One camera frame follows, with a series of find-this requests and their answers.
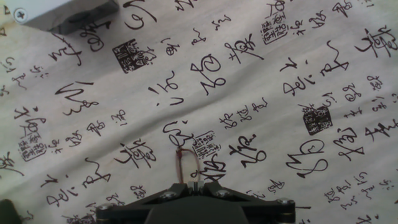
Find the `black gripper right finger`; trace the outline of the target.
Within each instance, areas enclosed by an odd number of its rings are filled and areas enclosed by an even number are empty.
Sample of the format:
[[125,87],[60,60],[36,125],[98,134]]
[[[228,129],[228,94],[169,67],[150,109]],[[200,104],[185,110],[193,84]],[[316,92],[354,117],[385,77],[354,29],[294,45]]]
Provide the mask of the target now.
[[261,200],[218,182],[196,183],[196,205],[208,223],[295,223],[295,202],[289,198]]

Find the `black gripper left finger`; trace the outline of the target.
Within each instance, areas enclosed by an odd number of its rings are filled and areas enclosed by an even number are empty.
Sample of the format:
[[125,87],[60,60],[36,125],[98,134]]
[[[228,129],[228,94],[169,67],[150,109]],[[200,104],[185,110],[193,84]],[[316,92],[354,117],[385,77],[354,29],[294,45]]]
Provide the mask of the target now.
[[104,203],[96,209],[97,224],[145,223],[150,211],[158,205],[193,196],[196,182],[173,184],[170,188],[127,205]]

